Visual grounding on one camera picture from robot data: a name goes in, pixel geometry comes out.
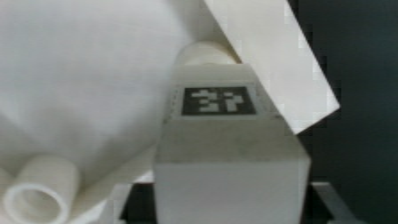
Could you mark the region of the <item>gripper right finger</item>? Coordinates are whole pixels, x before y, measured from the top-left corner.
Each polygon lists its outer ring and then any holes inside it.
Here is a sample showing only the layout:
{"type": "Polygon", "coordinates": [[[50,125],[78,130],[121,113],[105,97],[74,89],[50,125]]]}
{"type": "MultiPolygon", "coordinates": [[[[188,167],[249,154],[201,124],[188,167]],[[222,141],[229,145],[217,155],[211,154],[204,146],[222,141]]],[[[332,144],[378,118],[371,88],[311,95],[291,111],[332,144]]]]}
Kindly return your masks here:
{"type": "Polygon", "coordinates": [[[355,215],[329,182],[313,182],[309,188],[309,224],[355,224],[355,215]]]}

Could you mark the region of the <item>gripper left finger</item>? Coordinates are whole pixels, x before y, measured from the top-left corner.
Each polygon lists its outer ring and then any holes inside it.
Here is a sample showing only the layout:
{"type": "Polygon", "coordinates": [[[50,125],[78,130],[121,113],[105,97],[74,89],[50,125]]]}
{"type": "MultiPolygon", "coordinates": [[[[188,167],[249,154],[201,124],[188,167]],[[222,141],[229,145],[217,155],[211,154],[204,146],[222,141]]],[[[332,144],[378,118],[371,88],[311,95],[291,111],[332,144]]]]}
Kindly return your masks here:
{"type": "Polygon", "coordinates": [[[156,224],[151,183],[115,185],[105,204],[103,224],[156,224]]]}

